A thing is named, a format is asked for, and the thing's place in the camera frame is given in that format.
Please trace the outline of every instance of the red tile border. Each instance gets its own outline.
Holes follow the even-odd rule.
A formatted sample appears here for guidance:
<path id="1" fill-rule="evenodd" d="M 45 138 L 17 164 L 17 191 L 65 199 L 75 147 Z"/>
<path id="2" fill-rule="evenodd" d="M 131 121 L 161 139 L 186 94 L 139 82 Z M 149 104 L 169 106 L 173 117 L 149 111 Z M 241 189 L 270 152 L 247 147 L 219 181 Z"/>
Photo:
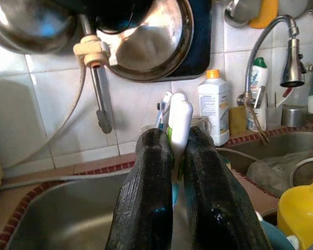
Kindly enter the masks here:
<path id="1" fill-rule="evenodd" d="M 313 126 L 305 126 L 302 128 L 289 128 L 289 127 L 286 128 L 286 127 L 284 127 L 284 128 L 280 128 L 280 129 L 267 131 L 266 134 L 268 136 L 275 136 L 275 135 L 279 135 L 279 134 L 296 132 L 296 131 L 313 132 Z M 251 134 L 248 136 L 242 136 L 242 137 L 240 136 L 238 138 L 230 139 L 224 146 L 229 147 L 229 146 L 233 146 L 233 145 L 236 145 L 239 143 L 245 143 L 248 141 L 258 141 L 258 140 L 260 140 L 260 136 L 258 135 L 258 133 L 256 133 L 256 134 Z M 120 170 L 127 169 L 127 168 L 132 168 L 134 166 L 134 164 L 135 164 L 134 161 L 130 161 L 128 163 L 126 162 L 123 164 L 118 164 L 118 165 L 114 165 L 114 166 L 100 168 L 100 169 L 96 169 L 96 170 L 88 171 L 88 172 L 75 173 L 73 175 L 110 173 L 110 172 L 120 171 Z M 246 176 L 244 176 L 243 174 L 241 174 L 241 173 L 239 173 L 239 174 L 243 178 L 245 178 L 248 182 L 255 185 L 258 189 L 262 190 L 264 193 L 275 197 L 271 193 L 269 193 L 266 190 L 263 190 L 262 188 L 257 186 L 254 182 L 252 182 L 251 180 L 246 178 Z M 27 193 L 25 195 L 25 197 L 20 201 L 19 205 L 16 207 L 15 211 L 13 212 L 11 217 L 9 218 L 7 225 L 5 225 L 5 227 L 3 229 L 3 232 L 0 234 L 0 249 L 5 249 L 7 243 L 10 240 L 10 237 L 14 233 L 15 228 L 17 227 L 23 214 L 27 210 L 30 202 L 33 199 L 35 199 L 38 195 L 43 193 L 44 191 L 46 191 L 52 187 L 55 187 L 59 184 L 62 184 L 62 183 L 65 183 L 65 182 L 64 181 L 45 182 L 45 183 L 42 183 L 39 186 L 35 187 L 32 191 L 30 191 L 29 193 Z"/>

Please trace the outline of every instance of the kitchen sink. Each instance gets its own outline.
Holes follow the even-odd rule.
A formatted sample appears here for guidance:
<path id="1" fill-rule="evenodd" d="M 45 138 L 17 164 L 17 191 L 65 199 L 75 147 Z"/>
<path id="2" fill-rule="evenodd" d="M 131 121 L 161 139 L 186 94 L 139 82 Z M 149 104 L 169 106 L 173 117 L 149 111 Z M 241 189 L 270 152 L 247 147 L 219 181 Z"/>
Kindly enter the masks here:
<path id="1" fill-rule="evenodd" d="M 260 140 L 256 140 L 242 142 L 228 148 L 246 153 L 258 159 L 284 156 L 289 153 L 313 149 L 313 132 L 288 132 L 270 136 L 269 140 L 270 142 L 267 145 L 263 145 Z M 220 152 L 220 154 L 231 162 L 232 169 L 244 175 L 252 163 L 252 160 L 234 153 Z"/>
<path id="2" fill-rule="evenodd" d="M 66 183 L 34 199 L 8 249 L 104 249 L 126 174 Z M 191 249 L 183 187 L 173 218 L 173 250 Z"/>

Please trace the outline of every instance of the pull-down faucet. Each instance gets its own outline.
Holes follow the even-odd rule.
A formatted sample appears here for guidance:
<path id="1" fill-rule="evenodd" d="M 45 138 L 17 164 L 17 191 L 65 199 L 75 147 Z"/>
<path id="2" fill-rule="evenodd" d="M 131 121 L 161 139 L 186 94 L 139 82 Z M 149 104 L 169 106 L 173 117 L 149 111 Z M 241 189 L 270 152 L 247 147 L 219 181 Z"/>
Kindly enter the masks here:
<path id="1" fill-rule="evenodd" d="M 237 99 L 238 106 L 249 106 L 252 108 L 259 108 L 261 106 L 262 99 L 264 97 L 265 87 L 262 86 L 257 94 L 256 99 L 251 95 L 250 91 L 250 76 L 254 59 L 260 48 L 262 42 L 267 37 L 269 32 L 279 23 L 286 22 L 288 26 L 288 35 L 290 40 L 288 41 L 287 57 L 284 65 L 281 86 L 287 88 L 294 88 L 304 85 L 302 80 L 303 66 L 301 65 L 300 59 L 302 55 L 299 53 L 299 39 L 296 36 L 299 35 L 299 29 L 295 20 L 288 15 L 278 16 L 263 30 L 257 42 L 254 45 L 250 53 L 250 57 L 246 69 L 246 82 L 245 92 L 240 95 Z"/>

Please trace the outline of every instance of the white plastic bottle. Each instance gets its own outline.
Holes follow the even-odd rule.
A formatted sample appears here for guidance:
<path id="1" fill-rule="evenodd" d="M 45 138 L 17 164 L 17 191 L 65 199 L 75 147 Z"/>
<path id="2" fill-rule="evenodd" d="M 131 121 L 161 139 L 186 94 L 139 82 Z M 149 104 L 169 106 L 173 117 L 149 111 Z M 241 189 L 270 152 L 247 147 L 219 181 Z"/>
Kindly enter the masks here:
<path id="1" fill-rule="evenodd" d="M 219 77 L 219 70 L 206 73 L 206 80 L 198 86 L 199 113 L 209 117 L 210 135 L 215 146 L 225 144 L 230 138 L 228 130 L 229 84 Z"/>
<path id="2" fill-rule="evenodd" d="M 257 93 L 261 86 L 266 86 L 268 81 L 269 71 L 264 62 L 263 57 L 258 57 L 254 60 L 250 78 L 250 90 L 253 98 L 257 97 Z M 267 97 L 263 94 L 263 99 L 260 108 L 255 108 L 254 112 L 260 122 L 262 131 L 267 129 Z M 247 110 L 247 127 L 249 130 L 258 132 L 255 126 L 254 118 L 251 112 Z"/>

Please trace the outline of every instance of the yellow bowl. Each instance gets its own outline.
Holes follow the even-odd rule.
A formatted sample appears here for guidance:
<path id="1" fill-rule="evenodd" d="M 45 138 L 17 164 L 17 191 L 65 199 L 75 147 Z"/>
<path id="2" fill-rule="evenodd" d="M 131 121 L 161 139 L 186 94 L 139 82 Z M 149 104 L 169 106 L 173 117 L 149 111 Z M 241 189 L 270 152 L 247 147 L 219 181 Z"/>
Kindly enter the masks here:
<path id="1" fill-rule="evenodd" d="M 283 193 L 277 210 L 278 228 L 299 239 L 300 249 L 313 244 L 313 184 L 293 187 Z"/>

